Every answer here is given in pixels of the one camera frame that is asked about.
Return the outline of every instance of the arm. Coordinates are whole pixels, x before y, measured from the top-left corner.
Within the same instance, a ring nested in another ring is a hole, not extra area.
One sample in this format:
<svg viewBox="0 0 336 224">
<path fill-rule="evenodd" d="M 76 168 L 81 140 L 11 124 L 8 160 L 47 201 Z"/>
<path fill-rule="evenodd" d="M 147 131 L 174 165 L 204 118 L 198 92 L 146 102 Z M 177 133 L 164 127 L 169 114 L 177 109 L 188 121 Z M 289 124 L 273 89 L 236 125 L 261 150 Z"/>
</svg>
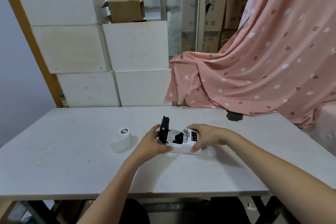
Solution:
<svg viewBox="0 0 336 224">
<path fill-rule="evenodd" d="M 157 154 L 167 153 L 173 149 L 170 146 L 159 145 L 156 143 L 155 139 L 158 136 L 158 132 L 155 131 L 159 127 L 160 125 L 155 125 L 143 137 L 139 145 L 121 165 L 110 184 L 108 184 L 91 207 L 77 222 L 78 224 L 119 223 L 129 188 L 131 187 L 134 175 L 139 166 L 155 157 Z"/>
<path fill-rule="evenodd" d="M 187 128 L 201 135 L 192 151 L 229 146 L 302 224 L 336 223 L 336 192 L 328 185 L 231 130 L 205 124 Z"/>
</svg>

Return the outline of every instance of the forearm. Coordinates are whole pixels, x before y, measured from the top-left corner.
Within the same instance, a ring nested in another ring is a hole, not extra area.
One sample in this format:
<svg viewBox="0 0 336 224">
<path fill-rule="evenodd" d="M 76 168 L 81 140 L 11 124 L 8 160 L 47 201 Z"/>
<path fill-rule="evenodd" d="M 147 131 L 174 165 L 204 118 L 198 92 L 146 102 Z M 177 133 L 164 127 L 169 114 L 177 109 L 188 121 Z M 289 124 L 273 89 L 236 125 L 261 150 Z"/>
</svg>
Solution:
<svg viewBox="0 0 336 224">
<path fill-rule="evenodd" d="M 139 165 L 140 161 L 131 154 L 78 223 L 118 224 L 129 188 Z"/>
<path fill-rule="evenodd" d="M 301 223 L 335 223 L 336 192 L 232 131 L 223 140 Z"/>
</svg>

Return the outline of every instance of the open cardboard box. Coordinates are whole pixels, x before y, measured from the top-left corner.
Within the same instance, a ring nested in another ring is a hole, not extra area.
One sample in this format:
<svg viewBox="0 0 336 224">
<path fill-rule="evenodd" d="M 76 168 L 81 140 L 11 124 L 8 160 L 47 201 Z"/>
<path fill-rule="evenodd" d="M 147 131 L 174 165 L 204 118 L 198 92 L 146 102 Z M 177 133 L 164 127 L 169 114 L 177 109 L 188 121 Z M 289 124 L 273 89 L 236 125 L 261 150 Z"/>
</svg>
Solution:
<svg viewBox="0 0 336 224">
<path fill-rule="evenodd" d="M 103 4 L 105 7 L 111 15 L 104 19 L 111 23 L 142 21 L 145 17 L 144 0 L 109 0 Z"/>
</svg>

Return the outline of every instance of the portable label printer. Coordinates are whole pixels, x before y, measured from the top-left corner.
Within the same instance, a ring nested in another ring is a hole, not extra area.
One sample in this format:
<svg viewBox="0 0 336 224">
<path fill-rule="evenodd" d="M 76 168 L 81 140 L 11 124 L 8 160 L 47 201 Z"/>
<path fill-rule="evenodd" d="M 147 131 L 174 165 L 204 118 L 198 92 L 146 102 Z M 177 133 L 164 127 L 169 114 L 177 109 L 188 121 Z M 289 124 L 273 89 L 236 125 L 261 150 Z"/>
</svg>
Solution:
<svg viewBox="0 0 336 224">
<path fill-rule="evenodd" d="M 173 146 L 175 153 L 189 153 L 200 154 L 202 149 L 191 153 L 192 146 L 200 139 L 200 134 L 192 129 L 186 128 L 184 131 L 169 130 L 169 118 L 163 116 L 160 131 L 159 140 L 169 146 Z"/>
</svg>

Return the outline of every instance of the orange wooden frame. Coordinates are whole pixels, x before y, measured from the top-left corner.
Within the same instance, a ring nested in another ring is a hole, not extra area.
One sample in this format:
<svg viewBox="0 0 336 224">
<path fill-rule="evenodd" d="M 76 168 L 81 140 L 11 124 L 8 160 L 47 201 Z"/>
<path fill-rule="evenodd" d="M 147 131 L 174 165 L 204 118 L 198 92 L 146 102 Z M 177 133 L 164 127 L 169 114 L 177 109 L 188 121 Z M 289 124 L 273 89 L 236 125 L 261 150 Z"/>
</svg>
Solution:
<svg viewBox="0 0 336 224">
<path fill-rule="evenodd" d="M 57 76 L 55 74 L 49 73 L 47 65 L 45 64 L 44 59 L 42 57 L 41 51 L 36 43 L 31 25 L 23 9 L 21 1 L 20 0 L 8 0 L 8 1 L 13 9 L 17 21 L 19 22 L 19 25 L 28 42 L 28 45 L 35 57 L 36 63 L 41 70 L 44 80 L 47 83 L 47 86 L 55 101 L 55 104 L 57 106 L 62 106 L 62 102 L 59 97 L 59 93 L 62 92 L 60 83 L 58 82 Z"/>
</svg>

